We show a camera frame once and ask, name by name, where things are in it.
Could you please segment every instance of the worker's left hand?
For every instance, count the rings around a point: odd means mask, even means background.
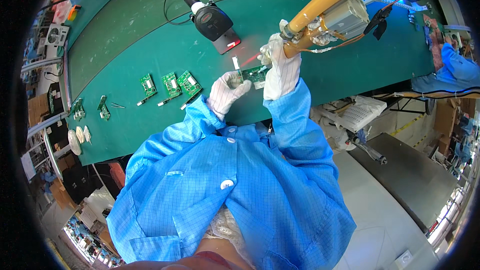
[[[220,121],[223,121],[232,104],[249,92],[251,86],[252,82],[249,80],[240,82],[237,71],[226,72],[213,83],[207,106]]]

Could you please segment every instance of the plastic bag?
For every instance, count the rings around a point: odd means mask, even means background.
[[[92,140],[92,135],[90,135],[90,131],[88,130],[88,127],[87,125],[85,125],[85,127],[83,128],[83,135],[85,136],[85,141],[89,142],[90,144],[92,144],[91,140]]]
[[[80,142],[80,144],[85,142],[84,131],[82,130],[82,128],[80,126],[77,126],[76,135],[77,135],[77,138],[78,138],[78,141]]]
[[[70,10],[72,9],[72,3],[70,0],[60,2],[56,5],[55,7],[55,14],[53,15],[53,23],[57,24],[62,24],[65,21],[67,21],[68,14],[70,13]]]
[[[68,142],[70,144],[70,149],[73,153],[75,153],[76,155],[80,155],[82,153],[80,143],[78,142],[77,134],[73,129],[70,129],[68,131]]]

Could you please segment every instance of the green circuit board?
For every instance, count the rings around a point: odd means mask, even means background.
[[[237,70],[240,81],[249,80],[253,83],[255,90],[261,89],[265,86],[265,77],[267,76],[268,68],[261,71],[264,66],[260,65],[246,70]]]
[[[98,104],[97,111],[100,111],[100,118],[102,118],[105,121],[108,121],[110,118],[110,112],[107,109],[107,106],[105,105],[105,102],[107,101],[107,97],[105,95],[102,95],[100,98],[100,103]]]
[[[182,93],[180,86],[177,83],[177,77],[175,73],[169,73],[162,77],[163,85],[165,86],[165,90],[168,93],[168,98],[163,99],[161,102],[158,103],[158,106],[164,105],[167,101],[172,98],[179,96]]]
[[[183,91],[189,95],[189,99],[180,107],[180,109],[183,110],[187,106],[187,103],[202,90],[202,87],[188,71],[185,71],[185,73],[177,79],[177,82]]]
[[[153,84],[152,77],[150,74],[145,75],[140,79],[141,86],[145,92],[145,98],[137,103],[137,105],[143,104],[148,98],[152,97],[157,93],[157,88]]]
[[[82,98],[77,99],[70,110],[70,114],[73,114],[74,120],[80,121],[80,119],[85,117],[85,111],[84,107],[82,106],[82,102]]]

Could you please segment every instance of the electronic component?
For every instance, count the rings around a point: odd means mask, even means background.
[[[180,109],[183,110],[187,106],[187,103],[201,91],[202,87],[188,71],[185,71],[185,73],[177,79],[177,82],[189,96],[189,99],[180,107]]]
[[[143,87],[143,91],[145,91],[145,98],[142,99],[137,103],[138,105],[141,105],[145,103],[145,101],[155,95],[157,93],[157,88],[155,88],[155,85],[153,84],[152,77],[150,74],[145,75],[140,79],[141,86]]]
[[[105,121],[108,121],[110,118],[110,113],[107,109],[107,106],[105,105],[105,102],[107,101],[107,97],[105,95],[102,95],[100,98],[100,103],[98,104],[97,111],[100,111],[100,118],[102,118]]]
[[[243,83],[243,81],[249,80],[253,83],[255,90],[265,87],[265,78],[267,76],[268,70],[270,70],[267,68],[267,66],[260,65],[250,69],[242,70],[240,69],[237,56],[232,57],[232,61],[235,70],[237,70],[238,78],[240,79],[241,83]]]
[[[180,86],[177,83],[177,77],[175,76],[175,73],[172,72],[163,76],[162,82],[165,86],[166,92],[168,93],[168,98],[163,99],[161,102],[159,102],[158,106],[164,105],[167,101],[179,96],[182,93],[182,90],[180,89]]]
[[[73,119],[80,121],[83,117],[85,117],[84,107],[82,106],[82,98],[77,99],[71,108],[70,114],[73,114]]]
[[[52,23],[46,33],[45,45],[63,46],[70,27]]]

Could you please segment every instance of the cardboard box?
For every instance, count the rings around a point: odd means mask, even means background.
[[[71,153],[69,153],[68,155],[66,155],[66,156],[64,157],[64,159],[65,159],[65,162],[67,163],[67,166],[68,166],[69,168],[72,168],[73,166],[75,166],[75,159],[74,159],[74,156],[73,156]]]
[[[469,117],[473,118],[475,117],[476,103],[477,103],[476,99],[462,98],[460,103],[460,110],[468,114]]]
[[[58,159],[57,160],[57,165],[60,171],[64,171],[65,169],[68,168],[67,161],[65,159]]]
[[[67,191],[62,190],[63,183],[58,179],[52,182],[50,186],[50,191],[52,192],[53,197],[57,201],[58,206],[63,210],[66,206],[70,206],[75,209],[77,206],[76,203],[72,200]]]
[[[438,142],[438,152],[443,155],[447,155],[450,141],[451,139],[449,137],[447,137],[446,135],[442,135]]]
[[[30,127],[41,122],[41,117],[49,113],[49,98],[47,93],[37,95],[28,100],[28,122]]]
[[[115,245],[112,242],[108,227],[105,227],[105,229],[98,235],[98,237],[100,238],[100,241],[102,241],[102,243],[105,244],[110,251],[120,256],[117,252],[117,248],[115,248]]]
[[[458,99],[439,100],[437,102],[437,113],[433,129],[448,139],[452,136],[453,125],[457,120],[458,103]]]

